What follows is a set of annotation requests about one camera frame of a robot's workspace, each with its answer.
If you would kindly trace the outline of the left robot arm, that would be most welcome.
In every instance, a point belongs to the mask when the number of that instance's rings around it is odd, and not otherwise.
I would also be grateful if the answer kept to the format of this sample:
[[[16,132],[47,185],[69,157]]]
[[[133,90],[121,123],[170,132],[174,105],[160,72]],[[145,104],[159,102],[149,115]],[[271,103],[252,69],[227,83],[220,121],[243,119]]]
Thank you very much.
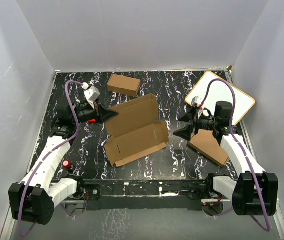
[[[20,183],[8,190],[12,217],[17,221],[46,225],[55,208],[65,199],[82,199],[85,195],[84,181],[73,174],[75,167],[67,163],[65,155],[71,149],[81,123],[101,125],[118,116],[99,100],[91,103],[64,104],[57,109],[46,145],[33,168]],[[68,171],[58,183],[52,183],[58,166],[66,163]]]

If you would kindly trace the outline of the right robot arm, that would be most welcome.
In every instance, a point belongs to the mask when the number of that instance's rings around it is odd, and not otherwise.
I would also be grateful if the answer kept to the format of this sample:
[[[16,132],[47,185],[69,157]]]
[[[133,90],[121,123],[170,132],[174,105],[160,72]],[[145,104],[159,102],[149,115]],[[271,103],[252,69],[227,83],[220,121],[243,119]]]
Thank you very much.
[[[204,187],[205,194],[212,199],[222,194],[231,200],[238,216],[273,216],[277,209],[278,177],[261,167],[248,150],[242,131],[232,124],[233,105],[218,101],[214,113],[205,116],[205,110],[201,100],[195,100],[187,107],[187,113],[179,118],[187,125],[173,134],[189,142],[201,130],[212,132],[238,176],[234,181],[225,175],[210,174]]]

